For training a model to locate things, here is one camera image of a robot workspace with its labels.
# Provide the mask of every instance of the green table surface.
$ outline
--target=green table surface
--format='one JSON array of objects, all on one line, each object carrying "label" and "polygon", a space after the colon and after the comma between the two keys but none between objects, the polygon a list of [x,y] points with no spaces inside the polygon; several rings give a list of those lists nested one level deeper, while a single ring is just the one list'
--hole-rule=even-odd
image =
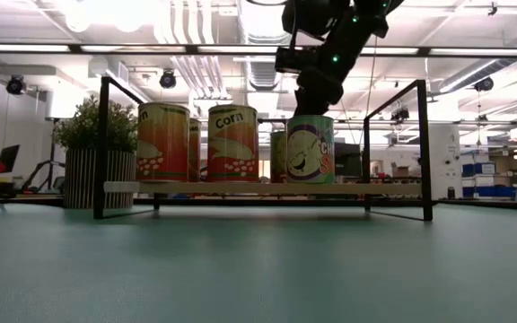
[{"label": "green table surface", "polygon": [[517,323],[517,211],[438,205],[433,223],[347,208],[162,211],[355,219],[95,222],[0,205],[0,322]]}]

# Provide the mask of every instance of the green leaves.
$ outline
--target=green leaves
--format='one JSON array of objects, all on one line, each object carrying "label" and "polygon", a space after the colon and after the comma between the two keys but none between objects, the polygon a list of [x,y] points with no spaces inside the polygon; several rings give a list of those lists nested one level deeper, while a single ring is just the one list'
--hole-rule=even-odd
[{"label": "green leaves", "polygon": [[[114,101],[109,102],[108,150],[129,153],[135,151],[137,119],[132,111],[132,105],[123,107]],[[73,118],[57,123],[53,139],[67,149],[96,149],[98,123],[99,101],[91,96],[77,106]]]}]

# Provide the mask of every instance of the potted plant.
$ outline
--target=potted plant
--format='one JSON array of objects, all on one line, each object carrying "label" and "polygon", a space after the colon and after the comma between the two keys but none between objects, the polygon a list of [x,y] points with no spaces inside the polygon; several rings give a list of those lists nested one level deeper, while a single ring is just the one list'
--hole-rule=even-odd
[{"label": "potted plant", "polygon": [[[107,180],[135,180],[137,120],[133,106],[109,102],[107,137]],[[54,141],[66,148],[66,208],[92,208],[95,153],[98,144],[99,102],[91,96],[77,106],[73,118],[56,124]],[[133,205],[129,193],[108,193],[105,208],[127,208]]]}]

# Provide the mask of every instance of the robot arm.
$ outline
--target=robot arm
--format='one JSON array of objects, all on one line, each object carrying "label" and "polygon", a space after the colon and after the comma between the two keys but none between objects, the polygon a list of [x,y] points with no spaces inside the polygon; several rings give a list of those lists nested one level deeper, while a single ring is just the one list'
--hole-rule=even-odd
[{"label": "robot arm", "polygon": [[[291,0],[283,12],[283,27],[293,34],[290,48],[276,52],[275,68],[280,73],[298,74],[299,89],[294,95],[298,115],[322,115],[337,104],[344,93],[342,82],[354,67],[372,35],[384,38],[386,15],[403,0]],[[302,31],[323,40],[314,48],[294,47]]]}]

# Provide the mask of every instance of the ceiling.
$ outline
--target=ceiling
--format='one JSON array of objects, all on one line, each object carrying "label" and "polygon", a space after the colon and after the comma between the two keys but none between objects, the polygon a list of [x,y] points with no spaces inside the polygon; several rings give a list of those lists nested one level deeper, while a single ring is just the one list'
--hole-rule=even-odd
[{"label": "ceiling", "polygon": [[[157,11],[141,11],[144,4],[157,0],[134,0],[128,4],[127,13],[135,13],[143,25],[136,31],[120,31],[108,19],[97,18],[83,32],[70,31],[66,26],[65,11],[60,10],[61,1],[67,0],[0,0],[0,42],[83,42],[96,44],[157,43],[153,35],[153,22],[161,19]],[[107,4],[106,0],[97,1]],[[235,0],[209,0],[212,6],[212,36],[220,44],[241,43],[244,39],[239,32],[239,17]],[[185,1],[184,32],[188,30],[188,0]],[[517,38],[517,0],[498,0],[498,11],[488,15],[491,1],[487,0],[406,0],[400,8],[389,15],[390,31],[385,39],[371,38],[379,46],[456,46],[456,47],[506,47]],[[279,22],[278,16],[259,17],[254,23],[269,19]],[[119,21],[126,21],[120,16]],[[297,45],[314,45],[317,40],[299,35]],[[91,56],[68,55],[1,55],[0,65],[52,65],[88,90],[98,91],[99,81],[89,77],[88,62]],[[173,89],[162,89],[157,82],[163,68],[173,68],[170,57],[166,56],[120,56],[112,57],[123,62],[130,72],[129,82],[150,100],[164,100],[187,105],[191,90],[179,77]],[[221,75],[226,89],[235,103],[250,104],[251,96],[245,78],[244,57],[218,57]],[[345,95],[337,106],[331,107],[330,116],[344,118],[346,110],[349,118],[363,118],[368,109],[376,109],[403,87],[416,78],[427,78],[431,82],[444,80],[464,68],[476,63],[476,59],[464,58],[359,58],[355,68],[345,80]],[[448,102],[439,110],[445,110],[447,118],[473,119],[478,112],[498,112],[490,119],[517,118],[517,63],[492,75],[495,88],[482,92],[479,99],[474,90],[463,89],[452,94],[436,97]],[[52,84],[33,84],[52,87]],[[295,81],[292,75],[283,76],[276,87],[276,94],[254,93],[252,102],[262,105],[270,117],[290,117],[295,107]],[[409,94],[403,101],[408,108],[416,110],[415,94]]]}]

